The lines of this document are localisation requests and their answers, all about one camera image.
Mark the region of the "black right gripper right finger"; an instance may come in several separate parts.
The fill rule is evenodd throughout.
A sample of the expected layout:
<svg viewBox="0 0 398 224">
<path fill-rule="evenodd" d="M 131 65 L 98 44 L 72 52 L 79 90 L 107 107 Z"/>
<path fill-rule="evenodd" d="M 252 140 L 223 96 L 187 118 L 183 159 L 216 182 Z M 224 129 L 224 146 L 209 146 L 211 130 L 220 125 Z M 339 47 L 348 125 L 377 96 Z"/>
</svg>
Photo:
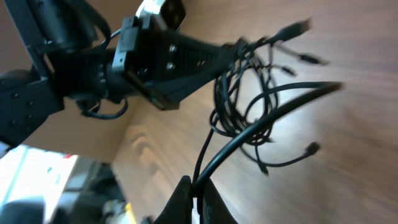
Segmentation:
<svg viewBox="0 0 398 224">
<path fill-rule="evenodd" d="M 201 222 L 203 224 L 238 224 L 211 180 L 205 185 Z"/>
</svg>

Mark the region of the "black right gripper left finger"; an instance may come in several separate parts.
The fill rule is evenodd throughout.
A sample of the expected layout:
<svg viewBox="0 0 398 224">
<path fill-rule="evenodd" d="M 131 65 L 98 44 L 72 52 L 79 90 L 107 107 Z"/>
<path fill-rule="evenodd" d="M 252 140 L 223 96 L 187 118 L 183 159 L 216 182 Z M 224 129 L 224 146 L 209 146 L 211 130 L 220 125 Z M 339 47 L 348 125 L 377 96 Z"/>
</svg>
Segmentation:
<svg viewBox="0 0 398 224">
<path fill-rule="evenodd" d="M 154 224 L 191 224 L 193 210 L 192 180 L 184 175 Z"/>
</svg>

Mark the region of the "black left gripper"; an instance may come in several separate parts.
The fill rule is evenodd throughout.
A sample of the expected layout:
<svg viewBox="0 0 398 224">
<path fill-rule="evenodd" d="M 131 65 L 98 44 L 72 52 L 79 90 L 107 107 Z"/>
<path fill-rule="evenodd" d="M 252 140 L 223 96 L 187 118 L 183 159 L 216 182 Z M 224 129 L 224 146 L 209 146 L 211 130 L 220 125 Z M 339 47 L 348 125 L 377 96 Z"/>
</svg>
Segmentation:
<svg viewBox="0 0 398 224">
<path fill-rule="evenodd" d="M 161 65 L 161 92 L 149 88 L 154 81 L 156 56 L 154 17 L 128 17 L 118 31 L 114 49 L 85 49 L 66 54 L 62 68 L 62 95 L 76 101 L 82 111 L 98 111 L 106 99 L 119 104 L 141 95 L 160 110 L 176 110 L 179 103 L 227 72 L 235 61 L 231 47 L 209 44 L 169 32 L 176 49 Z"/>
</svg>

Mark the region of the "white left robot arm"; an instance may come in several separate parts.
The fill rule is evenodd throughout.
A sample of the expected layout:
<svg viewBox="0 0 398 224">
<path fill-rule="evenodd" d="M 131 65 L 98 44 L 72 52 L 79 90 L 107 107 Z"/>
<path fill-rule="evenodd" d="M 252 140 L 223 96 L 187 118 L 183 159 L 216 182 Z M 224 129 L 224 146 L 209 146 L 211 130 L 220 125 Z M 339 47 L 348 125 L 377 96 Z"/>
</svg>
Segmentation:
<svg viewBox="0 0 398 224">
<path fill-rule="evenodd" d="M 74 100 L 88 118 L 112 120 L 140 95 L 160 110 L 226 73 L 238 53 L 180 33 L 181 1 L 144 1 L 112 31 L 86 1 L 6 1 L 30 56 L 29 70 L 1 75 L 1 148 L 22 144 Z"/>
</svg>

